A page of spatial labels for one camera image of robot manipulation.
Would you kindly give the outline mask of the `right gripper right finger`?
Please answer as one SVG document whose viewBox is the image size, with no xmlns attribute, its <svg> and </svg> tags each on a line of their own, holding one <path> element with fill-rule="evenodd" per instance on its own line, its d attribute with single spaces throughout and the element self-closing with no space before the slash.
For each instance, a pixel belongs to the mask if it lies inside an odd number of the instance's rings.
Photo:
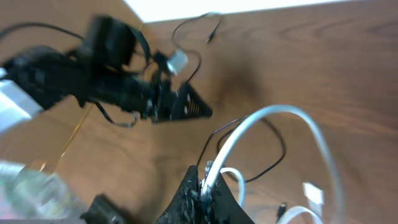
<svg viewBox="0 0 398 224">
<path fill-rule="evenodd" d="M 238 199 L 234 198 L 223 173 L 233 176 L 238 183 Z M 208 224 L 254 224 L 244 211 L 245 181 L 242 173 L 232 167 L 221 168 L 214 186 L 201 199 L 203 223 Z"/>
</svg>

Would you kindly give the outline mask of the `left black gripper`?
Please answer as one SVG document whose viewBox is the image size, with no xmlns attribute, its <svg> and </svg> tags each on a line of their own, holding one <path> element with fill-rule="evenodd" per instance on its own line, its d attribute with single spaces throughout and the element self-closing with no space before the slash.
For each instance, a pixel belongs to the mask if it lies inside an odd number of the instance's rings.
<svg viewBox="0 0 398 224">
<path fill-rule="evenodd" d="M 148 82 L 132 76 L 102 75 L 93 80 L 93 103 L 106 120 L 114 123 L 101 103 L 132 113 L 134 123 L 150 118 L 153 123 L 210 118 L 213 110 L 189 83 L 173 94 L 171 81 Z"/>
</svg>

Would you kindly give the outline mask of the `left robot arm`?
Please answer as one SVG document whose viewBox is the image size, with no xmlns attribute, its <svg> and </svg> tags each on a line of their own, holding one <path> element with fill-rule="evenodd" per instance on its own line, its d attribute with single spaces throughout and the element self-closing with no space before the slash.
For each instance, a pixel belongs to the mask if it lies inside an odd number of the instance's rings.
<svg viewBox="0 0 398 224">
<path fill-rule="evenodd" d="M 81 44 L 68 52 L 32 47 L 6 60 L 5 80 L 23 89 L 43 110 L 66 96 L 80 106 L 117 106 L 135 119 L 153 123 L 209 118 L 212 109 L 189 82 L 172 89 L 171 77 L 186 66 L 185 52 L 152 53 L 143 33 L 130 25 L 97 15 Z"/>
</svg>

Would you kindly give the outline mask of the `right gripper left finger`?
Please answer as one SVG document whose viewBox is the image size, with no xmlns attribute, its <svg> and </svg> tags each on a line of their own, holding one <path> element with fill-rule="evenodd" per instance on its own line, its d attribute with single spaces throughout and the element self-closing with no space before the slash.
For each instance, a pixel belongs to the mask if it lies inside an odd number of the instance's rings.
<svg viewBox="0 0 398 224">
<path fill-rule="evenodd" d="M 155 224 L 201 223 L 200 183 L 196 165 L 191 165 L 173 199 Z"/>
</svg>

